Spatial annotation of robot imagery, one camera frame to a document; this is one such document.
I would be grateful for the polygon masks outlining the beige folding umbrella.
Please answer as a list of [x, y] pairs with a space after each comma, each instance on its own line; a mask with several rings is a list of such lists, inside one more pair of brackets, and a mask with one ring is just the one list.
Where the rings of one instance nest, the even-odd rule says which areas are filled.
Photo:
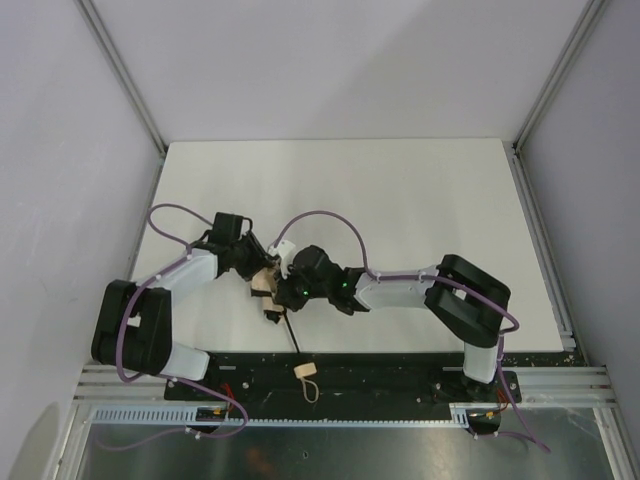
[[[264, 317], [274, 324], [284, 323], [289, 338], [297, 355], [301, 355], [301, 349], [297, 337], [284, 306], [275, 303], [276, 280], [275, 268], [263, 268], [259, 270], [250, 281], [251, 296], [261, 300]], [[309, 404], [315, 404], [320, 398], [320, 388], [314, 376], [318, 373], [314, 362], [299, 363], [293, 367], [295, 378], [301, 384], [304, 400]]]

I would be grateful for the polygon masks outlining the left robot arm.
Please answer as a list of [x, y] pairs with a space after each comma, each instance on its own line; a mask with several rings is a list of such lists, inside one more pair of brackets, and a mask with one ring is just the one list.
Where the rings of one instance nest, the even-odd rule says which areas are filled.
[[173, 308], [200, 286], [235, 271], [246, 281], [275, 264], [254, 235], [253, 222], [217, 213], [185, 252], [145, 280], [114, 280], [104, 292], [91, 343], [94, 361], [129, 378], [141, 375], [202, 380], [208, 353], [173, 339]]

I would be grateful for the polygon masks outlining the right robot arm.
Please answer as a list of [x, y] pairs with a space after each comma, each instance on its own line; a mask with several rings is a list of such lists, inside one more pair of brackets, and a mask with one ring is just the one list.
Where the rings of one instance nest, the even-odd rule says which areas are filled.
[[274, 282], [274, 303], [293, 312], [312, 299], [325, 299], [346, 315], [384, 308], [428, 310], [463, 342], [464, 376], [482, 384], [494, 381], [511, 290], [458, 255], [448, 254], [439, 264], [414, 272], [370, 273], [341, 267], [311, 245], [279, 269]]

